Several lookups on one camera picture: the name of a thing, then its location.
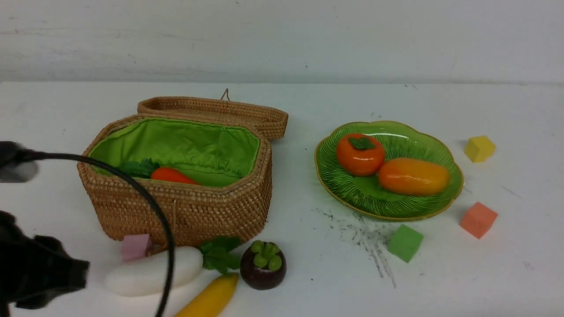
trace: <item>green plate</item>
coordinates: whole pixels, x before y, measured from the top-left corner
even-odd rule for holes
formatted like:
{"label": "green plate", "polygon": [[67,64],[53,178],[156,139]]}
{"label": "green plate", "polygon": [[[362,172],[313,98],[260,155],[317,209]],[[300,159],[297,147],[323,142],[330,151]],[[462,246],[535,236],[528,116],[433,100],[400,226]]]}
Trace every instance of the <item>green plate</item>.
{"label": "green plate", "polygon": [[[404,196],[381,188],[377,177],[350,175],[339,165],[335,153],[339,140],[349,133],[363,133],[378,139],[386,149],[386,160],[412,157],[443,165],[451,174],[448,187],[434,196]],[[339,202],[357,212],[389,221],[433,217],[448,209],[464,185],[462,171],[447,146],[395,121],[352,122],[340,126],[315,149],[315,167],[323,187]]]}

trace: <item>green cube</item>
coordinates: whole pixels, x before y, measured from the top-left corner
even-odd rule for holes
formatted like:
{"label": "green cube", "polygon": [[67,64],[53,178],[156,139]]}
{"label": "green cube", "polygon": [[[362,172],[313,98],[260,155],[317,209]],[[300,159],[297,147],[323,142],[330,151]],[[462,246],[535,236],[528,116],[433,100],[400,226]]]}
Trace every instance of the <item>green cube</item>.
{"label": "green cube", "polygon": [[388,252],[409,263],[422,241],[422,234],[402,224],[391,237]]}

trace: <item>toy persimmon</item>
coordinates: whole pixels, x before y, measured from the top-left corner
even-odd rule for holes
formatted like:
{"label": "toy persimmon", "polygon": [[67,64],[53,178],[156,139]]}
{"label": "toy persimmon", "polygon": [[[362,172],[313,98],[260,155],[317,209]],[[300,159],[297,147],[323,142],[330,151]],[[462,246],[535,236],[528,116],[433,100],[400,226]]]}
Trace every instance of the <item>toy persimmon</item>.
{"label": "toy persimmon", "polygon": [[398,157],[382,165],[378,181],[384,189],[400,195],[432,196],[447,188],[450,173],[442,165]]}
{"label": "toy persimmon", "polygon": [[386,158],[382,144],[362,133],[347,134],[337,144],[337,161],[354,176],[374,175]]}

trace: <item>green fabric lining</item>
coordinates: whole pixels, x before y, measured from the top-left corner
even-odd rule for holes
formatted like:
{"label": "green fabric lining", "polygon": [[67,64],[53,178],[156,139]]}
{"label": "green fabric lining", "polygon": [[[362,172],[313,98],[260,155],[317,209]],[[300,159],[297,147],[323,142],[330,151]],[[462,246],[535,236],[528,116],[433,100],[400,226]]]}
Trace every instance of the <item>green fabric lining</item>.
{"label": "green fabric lining", "polygon": [[110,134],[89,156],[116,167],[152,159],[202,185],[222,187],[253,171],[259,146],[260,140],[244,127],[146,118]]}

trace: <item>toy vegetable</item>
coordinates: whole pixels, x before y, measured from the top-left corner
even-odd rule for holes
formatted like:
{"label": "toy vegetable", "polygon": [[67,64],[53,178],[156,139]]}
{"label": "toy vegetable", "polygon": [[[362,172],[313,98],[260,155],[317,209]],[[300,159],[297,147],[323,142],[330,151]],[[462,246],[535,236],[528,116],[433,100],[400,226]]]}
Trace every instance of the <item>toy vegetable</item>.
{"label": "toy vegetable", "polygon": [[229,273],[216,278],[174,317],[219,316],[233,297],[238,280],[237,273]]}
{"label": "toy vegetable", "polygon": [[399,157],[382,165],[378,180],[384,189],[401,195],[432,196],[447,188],[450,173],[435,163]]}
{"label": "toy vegetable", "polygon": [[182,174],[179,170],[173,168],[161,167],[156,169],[151,174],[151,179],[154,180],[164,180],[165,182],[175,182],[184,184],[194,184],[198,185],[193,179]]}
{"label": "toy vegetable", "polygon": [[361,133],[347,134],[337,143],[337,162],[354,176],[374,175],[386,158],[382,144]]}
{"label": "toy vegetable", "polygon": [[286,276],[286,259],[274,243],[257,240],[241,257],[241,277],[254,289],[271,289]]}
{"label": "toy vegetable", "polygon": [[119,166],[119,169],[132,177],[199,185],[193,179],[184,175],[181,171],[161,166],[159,163],[153,162],[150,158],[145,158],[141,162],[124,162]]}
{"label": "toy vegetable", "polygon": [[[238,270],[241,259],[230,252],[240,244],[238,237],[218,236],[199,248],[176,247],[173,288],[188,284],[204,268],[217,270],[223,275],[228,274],[229,269]],[[125,297],[156,294],[162,291],[165,283],[163,272],[167,263],[166,252],[125,263],[106,276],[105,285],[113,293]]]}

